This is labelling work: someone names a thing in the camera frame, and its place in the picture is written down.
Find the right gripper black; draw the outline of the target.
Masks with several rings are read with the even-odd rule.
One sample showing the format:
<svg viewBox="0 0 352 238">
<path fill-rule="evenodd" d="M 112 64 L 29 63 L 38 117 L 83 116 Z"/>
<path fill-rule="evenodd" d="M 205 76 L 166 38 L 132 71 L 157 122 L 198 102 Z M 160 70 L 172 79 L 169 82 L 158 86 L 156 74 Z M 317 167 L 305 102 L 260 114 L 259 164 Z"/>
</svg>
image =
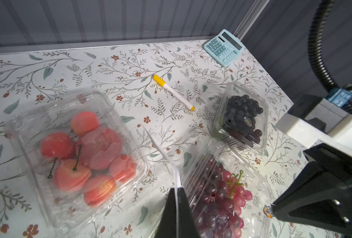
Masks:
<svg viewBox="0 0 352 238">
<path fill-rule="evenodd" d="M 352 237 L 352 157 L 324 143 L 304 155 L 308 163 L 271 203 L 271 217 Z"/>
</svg>

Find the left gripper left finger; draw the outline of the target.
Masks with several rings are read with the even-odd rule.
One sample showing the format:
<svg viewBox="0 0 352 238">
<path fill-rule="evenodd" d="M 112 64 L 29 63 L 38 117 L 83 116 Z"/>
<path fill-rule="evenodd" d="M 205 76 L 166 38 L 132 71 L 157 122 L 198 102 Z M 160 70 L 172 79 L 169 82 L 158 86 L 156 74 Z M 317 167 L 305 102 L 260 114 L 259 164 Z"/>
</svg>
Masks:
<svg viewBox="0 0 352 238">
<path fill-rule="evenodd" d="M 177 238 L 179 232 L 179 200 L 177 188 L 171 188 L 155 238 Z"/>
</svg>

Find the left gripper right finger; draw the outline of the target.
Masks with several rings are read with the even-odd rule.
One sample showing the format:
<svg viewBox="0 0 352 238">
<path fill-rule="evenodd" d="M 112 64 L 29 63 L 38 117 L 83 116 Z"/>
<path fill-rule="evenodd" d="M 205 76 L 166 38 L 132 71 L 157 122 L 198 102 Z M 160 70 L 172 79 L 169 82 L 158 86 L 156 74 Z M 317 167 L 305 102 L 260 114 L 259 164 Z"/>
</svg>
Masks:
<svg viewBox="0 0 352 238">
<path fill-rule="evenodd" d="M 183 187 L 178 188 L 177 196 L 177 237 L 200 238 L 190 210 L 189 200 Z"/>
</svg>

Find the clear box red green grapes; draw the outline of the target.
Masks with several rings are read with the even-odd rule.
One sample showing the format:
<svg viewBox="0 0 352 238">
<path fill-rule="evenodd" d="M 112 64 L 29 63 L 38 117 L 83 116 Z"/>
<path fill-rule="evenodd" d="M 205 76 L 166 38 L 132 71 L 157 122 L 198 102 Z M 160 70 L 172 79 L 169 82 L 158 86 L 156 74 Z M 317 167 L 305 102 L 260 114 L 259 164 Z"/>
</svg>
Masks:
<svg viewBox="0 0 352 238">
<path fill-rule="evenodd" d="M 178 169 L 200 238 L 267 237 L 270 222 L 263 208 L 271 200 L 271 188 L 237 152 L 214 138 Z"/>
</svg>

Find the clear box red peaches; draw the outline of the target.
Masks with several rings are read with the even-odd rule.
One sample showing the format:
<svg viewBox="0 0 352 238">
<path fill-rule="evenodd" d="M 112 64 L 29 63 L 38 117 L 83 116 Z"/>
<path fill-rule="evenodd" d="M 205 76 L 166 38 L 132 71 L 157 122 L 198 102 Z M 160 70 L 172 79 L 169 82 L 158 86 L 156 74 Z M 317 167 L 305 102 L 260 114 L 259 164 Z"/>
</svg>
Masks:
<svg viewBox="0 0 352 238">
<path fill-rule="evenodd" d="M 16 115 L 5 131 L 52 238 L 77 235 L 149 170 L 123 118 L 97 90 Z"/>
</svg>

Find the clear box blueberries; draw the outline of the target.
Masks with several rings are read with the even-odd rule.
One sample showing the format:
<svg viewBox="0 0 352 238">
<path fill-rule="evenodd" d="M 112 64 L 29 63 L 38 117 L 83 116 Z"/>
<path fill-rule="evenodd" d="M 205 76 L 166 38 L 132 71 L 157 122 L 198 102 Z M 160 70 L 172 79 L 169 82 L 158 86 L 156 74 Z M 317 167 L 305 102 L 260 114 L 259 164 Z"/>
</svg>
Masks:
<svg viewBox="0 0 352 238">
<path fill-rule="evenodd" d="M 262 154 L 266 148 L 268 105 L 254 91 L 229 82 L 213 123 L 214 136 L 236 151 Z"/>
</svg>

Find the yellow capped white marker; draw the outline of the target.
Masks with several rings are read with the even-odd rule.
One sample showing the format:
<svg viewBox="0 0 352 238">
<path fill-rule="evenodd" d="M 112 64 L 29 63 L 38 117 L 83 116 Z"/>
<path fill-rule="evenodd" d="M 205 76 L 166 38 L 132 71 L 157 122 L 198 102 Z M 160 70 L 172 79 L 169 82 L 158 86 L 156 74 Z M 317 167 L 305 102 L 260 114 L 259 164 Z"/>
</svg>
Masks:
<svg viewBox="0 0 352 238">
<path fill-rule="evenodd" d="M 180 93 L 173 89 L 169 84 L 167 84 L 162 78 L 158 75 L 153 75 L 153 80 L 159 84 L 166 91 L 170 92 L 174 97 L 176 97 L 181 103 L 183 103 L 191 112 L 195 110 L 193 106 L 186 98 L 184 98 Z"/>
</svg>

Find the light blue calculator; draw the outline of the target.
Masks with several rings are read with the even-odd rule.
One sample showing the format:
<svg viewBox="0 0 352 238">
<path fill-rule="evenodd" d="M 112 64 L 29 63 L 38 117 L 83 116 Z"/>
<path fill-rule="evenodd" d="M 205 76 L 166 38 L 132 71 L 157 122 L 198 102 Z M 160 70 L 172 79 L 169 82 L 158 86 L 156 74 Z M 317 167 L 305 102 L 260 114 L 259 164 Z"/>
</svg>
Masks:
<svg viewBox="0 0 352 238">
<path fill-rule="evenodd" d="M 245 49 L 244 44 L 228 30 L 203 45 L 204 50 L 222 67 L 228 67 Z"/>
</svg>

